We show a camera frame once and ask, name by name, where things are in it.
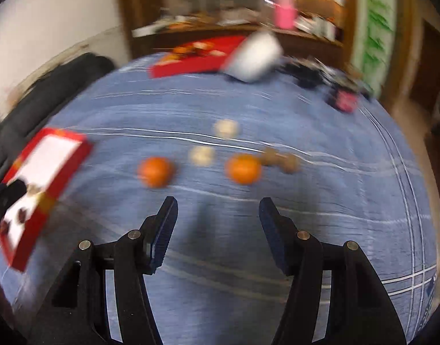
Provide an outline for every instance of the red box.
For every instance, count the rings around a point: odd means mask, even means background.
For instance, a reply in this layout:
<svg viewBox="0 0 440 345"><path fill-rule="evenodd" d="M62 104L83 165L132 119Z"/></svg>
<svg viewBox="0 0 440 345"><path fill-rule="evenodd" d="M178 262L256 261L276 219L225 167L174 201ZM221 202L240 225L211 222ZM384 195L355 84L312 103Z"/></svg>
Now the red box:
<svg viewBox="0 0 440 345"><path fill-rule="evenodd" d="M152 78L162 78L165 76L193 72L218 71L231 53L235 51L245 38L245 36L223 36L220 38L198 40L180 45L175 48L174 51L182 48L192 48L196 43L208 44L211 48L205 51L205 55L189 55L185 58L178 59L173 59L172 57L177 56L177 54L171 52L150 68L150 75ZM209 55L208 53L211 51L223 52L224 55Z"/></svg>
<svg viewBox="0 0 440 345"><path fill-rule="evenodd" d="M61 156L62 150L53 150L51 153L52 158L48 157L49 154L43 153L42 146L49 142L51 148L55 145L54 143L63 144L66 152L63 157ZM3 234L0 230L0 243L9 266L19 271L25 270L36 239L57 198L91 149L92 145L88 143L84 135L71 131L44 128L33 137L12 164L3 179L4 183L18 177L30 181L27 176L31 172L32 179L38 175L38 179L43 184L40 185L38 194L34 196L26 194L6 212L5 219L10 223L10 228L7 234ZM46 170L36 169L37 164L42 166L42 162L39 160L37 163L36 154L42 155L49 162L49 165L44 166ZM14 214L24 204L30 205L31 214L27 217L25 223L20 223Z"/></svg>

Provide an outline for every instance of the white wall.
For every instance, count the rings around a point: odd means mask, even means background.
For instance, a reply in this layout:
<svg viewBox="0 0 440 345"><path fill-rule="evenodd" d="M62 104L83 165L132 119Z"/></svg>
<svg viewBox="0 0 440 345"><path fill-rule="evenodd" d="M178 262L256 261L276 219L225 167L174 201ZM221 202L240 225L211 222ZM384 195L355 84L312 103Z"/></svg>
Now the white wall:
<svg viewBox="0 0 440 345"><path fill-rule="evenodd" d="M0 5L0 101L51 58L119 25L117 0L6 0Z"/></svg>

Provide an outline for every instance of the wooden shelf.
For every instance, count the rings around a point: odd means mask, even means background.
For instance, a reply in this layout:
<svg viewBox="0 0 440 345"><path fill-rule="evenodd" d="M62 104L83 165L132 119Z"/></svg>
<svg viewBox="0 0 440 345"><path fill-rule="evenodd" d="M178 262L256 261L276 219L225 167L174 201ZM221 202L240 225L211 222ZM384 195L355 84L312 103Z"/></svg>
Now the wooden shelf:
<svg viewBox="0 0 440 345"><path fill-rule="evenodd" d="M260 29L264 29L264 27L260 26L260 25L254 25L254 24L244 24L244 25L236 25L236 26L219 26L219 25L215 25L215 24L198 24L196 26L186 27L183 29L175 29L175 30L165 29L165 30L160 31L159 34L176 34L176 33L181 33L181 32L224 31L224 30L250 31L252 33L252 32L258 31ZM335 45L335 46L338 46L341 48L343 47L343 43L341 43L340 41L330 41L325 38L320 38L318 36L315 36L315 35L312 35L310 33L306 33L303 31L299 31L299 30L281 30L279 28L272 28L271 30L275 33L292 35L292 36L296 36L299 38L306 38L306 39L310 39L310 40L321 41L323 43L328 43L328 44Z"/></svg>

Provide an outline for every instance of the metal pin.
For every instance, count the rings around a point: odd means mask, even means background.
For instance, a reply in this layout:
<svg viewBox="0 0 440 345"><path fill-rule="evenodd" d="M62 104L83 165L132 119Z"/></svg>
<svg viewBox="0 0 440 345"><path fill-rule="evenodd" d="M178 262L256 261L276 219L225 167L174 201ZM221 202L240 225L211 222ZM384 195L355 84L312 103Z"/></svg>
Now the metal pin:
<svg viewBox="0 0 440 345"><path fill-rule="evenodd" d="M297 233L297 236L301 240L308 240L309 237L311 237L311 235L308 232L306 232L306 231L299 231Z"/></svg>
<svg viewBox="0 0 440 345"><path fill-rule="evenodd" d="M91 242L89 240L83 240L79 243L79 248L81 250L86 250L90 246L91 246Z"/></svg>
<svg viewBox="0 0 440 345"><path fill-rule="evenodd" d="M350 250L357 250L359 248L359 244L357 244L355 241L348 241L346 243L346 246L348 247L348 249Z"/></svg>
<svg viewBox="0 0 440 345"><path fill-rule="evenodd" d="M140 235L141 235L140 231L138 229L134 229L127 234L127 237L131 240L135 240L138 239Z"/></svg>

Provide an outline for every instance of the blue fabric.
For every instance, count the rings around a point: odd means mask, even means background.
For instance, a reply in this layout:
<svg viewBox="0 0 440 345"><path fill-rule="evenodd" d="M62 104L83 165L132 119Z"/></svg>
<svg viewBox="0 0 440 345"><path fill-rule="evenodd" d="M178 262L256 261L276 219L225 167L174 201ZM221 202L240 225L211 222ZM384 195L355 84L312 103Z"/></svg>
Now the blue fabric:
<svg viewBox="0 0 440 345"><path fill-rule="evenodd" d="M435 234L421 172L379 103L361 99L358 110L343 114L327 105L326 88L305 91L279 73L259 84L219 74L152 80L148 66L157 57L97 81L50 122L87 134L94 149L54 209L27 272L8 270L0 253L0 279L26 328L79 241L113 241L174 196L178 220L164 264L145 278L164 344L271 343L290 280L275 266L258 219L258 202L269 196L320 241L359 243L410 340L432 298ZM224 118L240 124L237 139L214 137L212 126ZM215 148L212 167L190 164L199 144ZM301 172L267 167L250 187L225 177L233 153L266 146L301 157ZM153 155L177 164L165 189L147 189L137 176L141 160ZM325 333L329 273L323 283L315 339Z"/></svg>

